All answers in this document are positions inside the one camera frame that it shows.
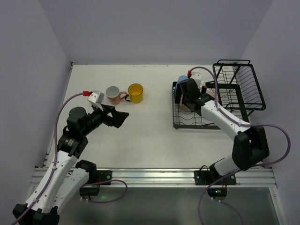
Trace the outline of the salmon polka dot mug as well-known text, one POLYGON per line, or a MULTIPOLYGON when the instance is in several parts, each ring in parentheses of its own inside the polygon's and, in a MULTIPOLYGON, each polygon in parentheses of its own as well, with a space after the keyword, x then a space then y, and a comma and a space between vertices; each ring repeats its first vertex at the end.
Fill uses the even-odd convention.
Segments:
POLYGON ((105 94, 111 104, 118 105, 125 98, 127 92, 120 91, 116 86, 110 86, 106 89, 105 94))

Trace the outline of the yellow ceramic mug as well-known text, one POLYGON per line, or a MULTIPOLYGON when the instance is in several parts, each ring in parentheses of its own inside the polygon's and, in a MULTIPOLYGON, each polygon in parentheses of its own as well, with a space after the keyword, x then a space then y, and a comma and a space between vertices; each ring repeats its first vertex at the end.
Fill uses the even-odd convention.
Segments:
POLYGON ((138 83, 133 83, 128 87, 128 94, 125 96, 125 100, 138 104, 143 100, 143 86, 138 83))

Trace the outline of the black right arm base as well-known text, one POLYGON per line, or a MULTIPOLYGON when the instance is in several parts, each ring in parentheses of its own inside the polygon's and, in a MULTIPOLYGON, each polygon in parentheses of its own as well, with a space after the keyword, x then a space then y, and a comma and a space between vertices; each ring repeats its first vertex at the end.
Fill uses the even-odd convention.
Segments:
MULTIPOLYGON (((211 171, 206 165, 203 165, 199 170, 194 171, 194 180, 195 184, 200 185, 210 185, 215 182, 217 179, 220 179, 221 176, 217 175, 216 172, 211 171)), ((235 175, 221 180, 216 185, 220 187, 211 187, 207 190, 209 197, 218 200, 224 200, 227 196, 227 188, 229 185, 236 185, 235 175)))

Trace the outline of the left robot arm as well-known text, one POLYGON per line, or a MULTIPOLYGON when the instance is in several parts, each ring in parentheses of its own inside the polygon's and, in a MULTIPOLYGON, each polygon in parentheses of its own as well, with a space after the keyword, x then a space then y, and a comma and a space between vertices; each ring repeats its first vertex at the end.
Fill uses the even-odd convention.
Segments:
POLYGON ((77 190, 83 186, 110 183, 110 180, 98 177, 94 163, 79 160, 79 157, 88 144, 89 133, 102 124, 119 128, 128 116, 129 113, 118 112, 109 105, 94 107, 92 113, 87 113, 83 107, 71 109, 52 164, 27 201, 14 207, 16 220, 13 223, 56 225, 60 211, 77 190))

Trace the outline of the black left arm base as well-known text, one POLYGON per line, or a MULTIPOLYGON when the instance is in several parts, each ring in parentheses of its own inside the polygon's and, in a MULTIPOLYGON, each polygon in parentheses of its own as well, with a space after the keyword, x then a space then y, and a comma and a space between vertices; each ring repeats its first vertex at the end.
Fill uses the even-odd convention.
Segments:
MULTIPOLYGON (((111 170, 98 170, 95 163, 87 160, 81 160, 76 163, 75 168, 81 168, 89 174, 89 179, 86 184, 99 183, 103 181, 108 181, 104 185, 110 185, 112 179, 111 170)), ((97 196, 100 191, 100 185, 84 186, 79 189, 79 194, 81 197, 87 197, 89 200, 91 196, 97 196)))

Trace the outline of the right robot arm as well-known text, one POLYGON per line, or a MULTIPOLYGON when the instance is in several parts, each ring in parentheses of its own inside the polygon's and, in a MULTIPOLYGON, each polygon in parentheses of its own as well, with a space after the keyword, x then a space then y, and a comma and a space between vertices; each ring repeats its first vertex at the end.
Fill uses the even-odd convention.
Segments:
POLYGON ((253 127, 225 110, 208 93, 201 93, 192 78, 177 83, 174 97, 190 111, 212 121, 233 141, 231 155, 209 166, 210 177, 218 179, 236 170, 246 171, 270 155, 263 127, 253 127))

